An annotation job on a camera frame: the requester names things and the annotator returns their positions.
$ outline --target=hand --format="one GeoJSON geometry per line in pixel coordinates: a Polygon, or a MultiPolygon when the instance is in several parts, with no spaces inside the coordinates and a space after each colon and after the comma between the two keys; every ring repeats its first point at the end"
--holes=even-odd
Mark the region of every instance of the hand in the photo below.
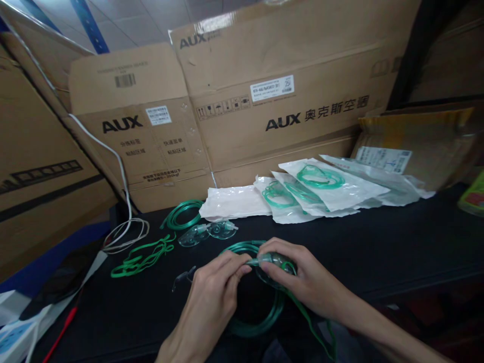
{"type": "Polygon", "coordinates": [[[195,272],[180,320],[161,345],[157,363],[204,362],[237,308],[237,286],[251,271],[248,254],[225,251],[195,272]]]}
{"type": "Polygon", "coordinates": [[[319,316],[345,324],[347,311],[359,299],[331,275],[306,247],[273,237],[259,249],[259,255],[268,252],[278,252],[297,263],[297,276],[286,273],[272,263],[263,263],[262,269],[273,280],[289,289],[319,316]]]}

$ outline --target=blue panel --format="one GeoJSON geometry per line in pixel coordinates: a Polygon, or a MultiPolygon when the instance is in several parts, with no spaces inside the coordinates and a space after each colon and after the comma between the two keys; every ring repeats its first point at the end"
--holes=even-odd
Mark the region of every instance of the blue panel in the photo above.
{"type": "Polygon", "coordinates": [[[34,0],[20,0],[20,1],[35,19],[44,23],[45,25],[48,25],[56,32],[62,34],[61,31],[58,29],[58,27],[55,26],[55,24],[52,22],[52,20],[49,19],[49,17],[42,11],[41,8],[39,8],[39,6],[36,3],[34,3],[34,0]]]}
{"type": "Polygon", "coordinates": [[[90,224],[81,228],[58,245],[52,247],[30,265],[2,282],[0,284],[0,293],[17,290],[25,296],[34,298],[69,253],[103,238],[109,231],[109,222],[90,224]]]}
{"type": "Polygon", "coordinates": [[[109,48],[97,27],[86,0],[71,0],[71,3],[96,52],[98,54],[109,53],[109,48]]]}

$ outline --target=black tabletop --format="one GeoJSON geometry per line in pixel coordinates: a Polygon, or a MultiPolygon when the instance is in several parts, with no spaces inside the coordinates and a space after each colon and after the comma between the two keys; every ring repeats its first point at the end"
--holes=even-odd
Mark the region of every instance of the black tabletop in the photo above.
{"type": "MultiPolygon", "coordinates": [[[[171,292],[174,279],[239,241],[277,236],[305,245],[343,284],[370,302],[449,281],[482,278],[484,219],[457,208],[464,190],[457,185],[405,207],[381,207],[302,224],[276,224],[268,216],[237,219],[234,237],[210,238],[189,249],[175,242],[174,250],[156,265],[131,277],[110,277],[128,251],[109,256],[86,284],[78,313],[51,362],[119,361],[155,353],[176,325],[190,289],[190,283],[183,281],[171,292]]],[[[137,245],[172,234],[159,229],[169,211],[140,216],[151,228],[137,245]]],[[[134,229],[126,240],[137,234],[134,229]]],[[[274,291],[249,274],[238,294],[236,315],[256,322],[268,313],[274,291]]],[[[68,310],[40,340],[33,361],[45,357],[68,310]]],[[[299,312],[286,304],[278,324],[282,326],[291,314],[299,312]]]]}

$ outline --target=sealed medical package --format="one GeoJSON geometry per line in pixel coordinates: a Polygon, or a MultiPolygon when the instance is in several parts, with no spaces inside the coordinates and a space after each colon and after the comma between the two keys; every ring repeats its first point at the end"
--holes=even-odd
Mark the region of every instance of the sealed medical package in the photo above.
{"type": "Polygon", "coordinates": [[[211,222],[253,215],[272,215],[271,208],[253,185],[209,188],[207,200],[199,212],[211,222]]]}
{"type": "Polygon", "coordinates": [[[324,202],[329,211],[360,208],[357,205],[390,190],[316,159],[279,164],[324,202]]]}
{"type": "Polygon", "coordinates": [[[294,196],[274,178],[256,176],[254,186],[271,207],[272,219],[276,223],[304,223],[319,218],[305,212],[294,196]]]}
{"type": "Polygon", "coordinates": [[[297,200],[305,212],[314,216],[322,217],[344,217],[346,215],[358,213],[353,208],[346,208],[330,212],[328,207],[315,193],[297,181],[295,177],[288,173],[271,171],[274,177],[280,182],[288,192],[297,200]]]}
{"type": "Polygon", "coordinates": [[[420,198],[427,199],[435,195],[435,192],[418,188],[418,181],[413,177],[369,166],[354,159],[320,156],[350,174],[388,188],[389,192],[375,197],[383,205],[401,207],[416,202],[420,198]]]}

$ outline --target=red wire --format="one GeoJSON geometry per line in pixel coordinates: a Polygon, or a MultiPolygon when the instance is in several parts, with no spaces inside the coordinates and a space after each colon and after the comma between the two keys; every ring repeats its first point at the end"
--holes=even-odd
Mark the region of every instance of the red wire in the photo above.
{"type": "Polygon", "coordinates": [[[78,309],[78,305],[79,305],[79,300],[81,299],[81,294],[82,294],[82,291],[83,290],[84,290],[84,287],[82,287],[81,291],[79,292],[79,296],[78,296],[77,301],[76,301],[76,306],[74,306],[71,309],[71,311],[69,312],[69,315],[67,315],[67,318],[66,318],[66,321],[64,322],[64,327],[62,328],[62,331],[60,332],[59,336],[57,337],[57,340],[55,341],[54,345],[52,346],[52,348],[50,349],[49,353],[44,358],[44,360],[42,361],[42,363],[47,363],[49,361],[50,357],[54,353],[54,350],[57,348],[59,342],[61,341],[61,338],[63,337],[63,335],[66,332],[67,328],[69,327],[69,325],[71,324],[72,320],[74,319],[74,316],[77,313],[77,309],[78,309]]]}

